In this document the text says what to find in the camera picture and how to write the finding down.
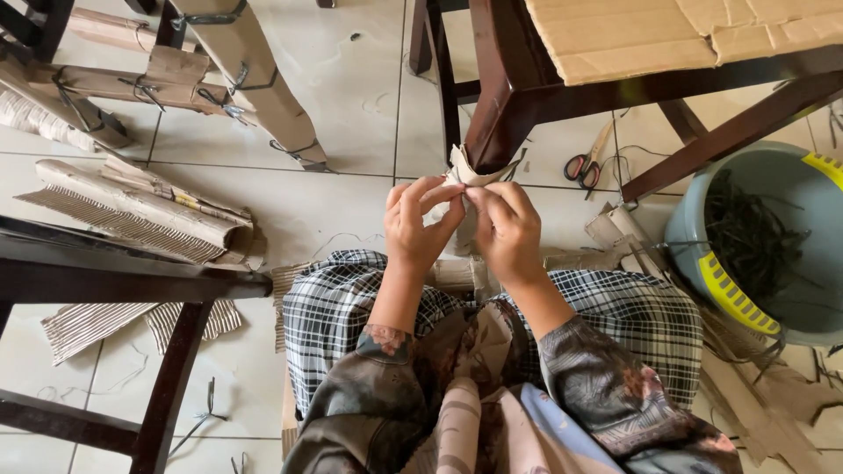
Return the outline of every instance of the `flattened cardboard box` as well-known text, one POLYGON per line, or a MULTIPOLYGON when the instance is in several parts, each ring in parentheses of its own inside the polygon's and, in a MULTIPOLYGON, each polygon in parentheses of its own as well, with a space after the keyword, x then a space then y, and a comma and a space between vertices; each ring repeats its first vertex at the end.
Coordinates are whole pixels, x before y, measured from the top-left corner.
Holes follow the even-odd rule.
POLYGON ((525 0, 565 84, 843 43, 841 0, 525 0))

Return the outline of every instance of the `woman's left hand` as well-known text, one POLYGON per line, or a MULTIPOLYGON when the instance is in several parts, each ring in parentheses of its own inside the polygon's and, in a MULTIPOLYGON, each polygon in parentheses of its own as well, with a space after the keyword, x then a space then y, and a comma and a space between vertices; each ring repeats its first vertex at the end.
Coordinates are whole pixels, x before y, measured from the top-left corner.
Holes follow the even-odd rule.
POLYGON ((465 184, 442 186, 444 176, 425 176, 392 188, 386 198, 386 255, 389 266, 407 277, 423 279, 465 217, 465 184), (422 216, 450 202, 439 222, 425 227, 422 216))

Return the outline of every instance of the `woman's right hand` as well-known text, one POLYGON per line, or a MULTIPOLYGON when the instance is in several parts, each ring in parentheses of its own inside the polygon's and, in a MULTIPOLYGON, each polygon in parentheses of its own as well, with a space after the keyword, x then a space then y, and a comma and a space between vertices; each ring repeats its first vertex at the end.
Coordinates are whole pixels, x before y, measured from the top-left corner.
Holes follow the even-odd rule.
POLYGON ((498 182, 466 188, 465 195, 477 208, 477 246, 504 288, 547 279, 539 256, 541 218, 524 189, 498 182))

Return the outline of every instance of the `person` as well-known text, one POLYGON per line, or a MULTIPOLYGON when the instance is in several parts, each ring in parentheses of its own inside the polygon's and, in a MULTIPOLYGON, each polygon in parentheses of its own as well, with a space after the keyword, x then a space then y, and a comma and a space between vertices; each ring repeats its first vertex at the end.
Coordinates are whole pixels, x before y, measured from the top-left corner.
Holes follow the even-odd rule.
POLYGON ((301 423, 283 474, 742 471, 729 439, 674 401, 687 407, 698 381, 701 322, 686 295, 629 272, 549 274, 519 185, 443 182, 392 189, 386 258, 335 252, 284 297, 301 423), (424 285, 463 195, 507 290, 474 304, 424 285))

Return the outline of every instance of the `floral sleeve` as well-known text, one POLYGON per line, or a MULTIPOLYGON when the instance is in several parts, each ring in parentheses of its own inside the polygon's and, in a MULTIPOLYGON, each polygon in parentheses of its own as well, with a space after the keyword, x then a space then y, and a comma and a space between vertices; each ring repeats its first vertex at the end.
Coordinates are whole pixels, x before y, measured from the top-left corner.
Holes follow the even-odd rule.
POLYGON ((653 369, 576 316, 539 341, 553 400, 627 470, 742 472, 716 428, 678 408, 653 369))
POLYGON ((427 420, 412 335, 368 325, 357 349, 319 385, 282 474, 389 473, 403 467, 427 420))

